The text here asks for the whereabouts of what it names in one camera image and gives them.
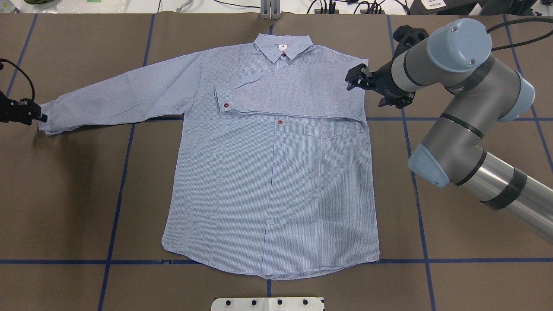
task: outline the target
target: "shirt collar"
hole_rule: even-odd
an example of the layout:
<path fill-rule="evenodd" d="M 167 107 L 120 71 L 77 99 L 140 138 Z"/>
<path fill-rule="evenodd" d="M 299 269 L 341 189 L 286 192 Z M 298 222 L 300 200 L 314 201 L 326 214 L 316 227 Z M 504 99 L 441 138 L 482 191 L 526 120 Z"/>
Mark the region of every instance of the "shirt collar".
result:
<path fill-rule="evenodd" d="M 291 35 L 278 36 L 259 34 L 253 44 L 255 44 L 272 63 L 275 63 L 283 53 L 275 44 L 289 45 L 284 53 L 286 53 L 290 59 L 294 59 L 298 54 L 311 47 L 313 42 L 308 35 L 305 37 L 295 37 Z"/>

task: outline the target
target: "shirt placket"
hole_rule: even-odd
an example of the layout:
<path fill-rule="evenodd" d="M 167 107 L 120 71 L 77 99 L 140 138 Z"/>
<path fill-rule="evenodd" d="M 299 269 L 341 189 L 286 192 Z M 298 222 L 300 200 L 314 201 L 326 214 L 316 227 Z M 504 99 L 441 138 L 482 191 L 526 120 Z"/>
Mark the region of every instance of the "shirt placket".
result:
<path fill-rule="evenodd" d="M 280 58 L 276 61 L 277 69 L 288 68 L 288 57 L 286 53 L 281 53 Z M 270 194 L 267 203 L 267 216 L 265 218 L 265 239 L 263 245 L 263 262 L 262 270 L 264 275 L 274 275 L 277 271 L 281 271 L 274 262 L 274 254 L 278 252 L 277 241 L 278 232 L 281 229 L 283 223 L 282 219 L 278 218 L 278 215 L 282 215 L 279 212 L 281 207 L 279 188 L 282 188 L 283 179 L 281 178 L 280 168 L 285 165 L 285 159 L 283 157 L 284 139 L 287 139 L 290 133 L 291 123 L 289 117 L 286 116 L 274 116 L 273 117 L 273 167 L 270 181 Z"/>

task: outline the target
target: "black tape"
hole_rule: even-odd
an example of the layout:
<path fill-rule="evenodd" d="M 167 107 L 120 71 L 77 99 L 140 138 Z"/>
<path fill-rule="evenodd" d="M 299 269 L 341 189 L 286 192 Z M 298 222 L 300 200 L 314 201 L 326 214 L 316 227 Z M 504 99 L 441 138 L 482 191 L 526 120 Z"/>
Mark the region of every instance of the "black tape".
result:
<path fill-rule="evenodd" d="M 463 178 L 460 182 L 456 183 L 455 185 L 460 186 L 466 183 L 469 179 L 471 179 L 474 176 L 474 174 L 476 174 L 476 172 L 480 169 L 487 155 L 488 155 L 488 152 L 486 150 L 483 150 L 482 155 L 480 156 L 480 160 L 478 160 L 478 162 L 476 163 L 472 171 L 465 178 Z"/>
<path fill-rule="evenodd" d="M 407 51 L 407 53 L 405 54 L 405 57 L 403 58 L 403 71 L 405 72 L 405 76 L 407 77 L 407 79 L 409 79 L 409 81 L 411 81 L 411 83 L 413 83 L 414 85 L 418 85 L 418 86 L 422 86 L 422 87 L 425 87 L 427 85 L 422 85 L 422 84 L 419 84 L 417 83 L 415 80 L 413 80 L 413 78 L 411 77 L 411 75 L 409 74 L 409 72 L 407 71 L 407 64 L 406 64 L 406 59 L 407 59 L 407 55 L 409 54 L 409 51 Z"/>
<path fill-rule="evenodd" d="M 492 69 L 495 57 L 489 56 L 488 59 L 476 68 L 470 76 L 464 79 L 461 83 L 446 87 L 445 89 L 453 95 L 461 95 L 475 88 L 484 78 L 489 74 Z"/>
<path fill-rule="evenodd" d="M 478 128 L 473 127 L 472 125 L 468 124 L 467 122 L 457 118 L 456 116 L 449 115 L 448 113 L 442 113 L 440 118 L 448 119 L 450 121 L 453 121 L 454 123 L 457 123 L 458 125 L 466 128 L 467 130 L 473 132 L 476 134 L 476 136 L 480 137 L 480 139 L 484 138 L 484 133 L 482 133 Z"/>
<path fill-rule="evenodd" d="M 503 191 L 501 191 L 501 193 L 495 198 L 486 202 L 481 201 L 482 203 L 486 204 L 492 210 L 500 210 L 514 202 L 514 200 L 519 197 L 520 193 L 526 186 L 528 176 L 518 168 L 514 169 L 515 171 L 513 177 L 505 189 L 503 189 Z"/>

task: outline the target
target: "light blue shirt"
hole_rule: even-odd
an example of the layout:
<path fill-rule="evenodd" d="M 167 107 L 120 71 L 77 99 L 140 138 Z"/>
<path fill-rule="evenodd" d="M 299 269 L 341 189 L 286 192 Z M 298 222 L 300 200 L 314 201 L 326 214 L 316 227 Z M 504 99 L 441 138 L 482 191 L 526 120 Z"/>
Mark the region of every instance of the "light blue shirt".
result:
<path fill-rule="evenodd" d="M 364 91 L 344 81 L 364 61 L 260 34 L 60 96 L 40 129 L 184 113 L 163 247 L 232 273 L 319 276 L 379 256 Z"/>

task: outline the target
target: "brown table surface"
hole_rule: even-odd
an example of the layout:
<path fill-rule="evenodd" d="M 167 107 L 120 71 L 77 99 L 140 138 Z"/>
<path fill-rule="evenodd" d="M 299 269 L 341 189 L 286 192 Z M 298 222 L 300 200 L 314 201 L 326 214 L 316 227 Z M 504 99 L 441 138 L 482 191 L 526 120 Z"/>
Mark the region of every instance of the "brown table surface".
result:
<path fill-rule="evenodd" d="M 44 103 L 143 65 L 252 42 L 258 33 L 390 60 L 389 29 L 429 33 L 455 16 L 258 14 L 1 14 L 0 57 L 17 61 Z M 479 17 L 491 27 L 502 16 Z M 514 25 L 512 41 L 546 33 Z M 492 33 L 494 46 L 508 32 Z M 536 88 L 532 111 L 498 123 L 483 146 L 553 186 L 553 38 L 495 53 Z M 6 66 L 0 90 L 29 96 Z M 451 95 L 417 92 L 401 110 L 367 93 L 381 261 L 299 281 L 220 272 L 165 252 L 182 118 L 84 127 L 46 137 L 36 123 L 0 125 L 0 309 L 210 310 L 216 297 L 318 296 L 326 310 L 552 310 L 553 246 L 449 185 L 407 168 Z"/>

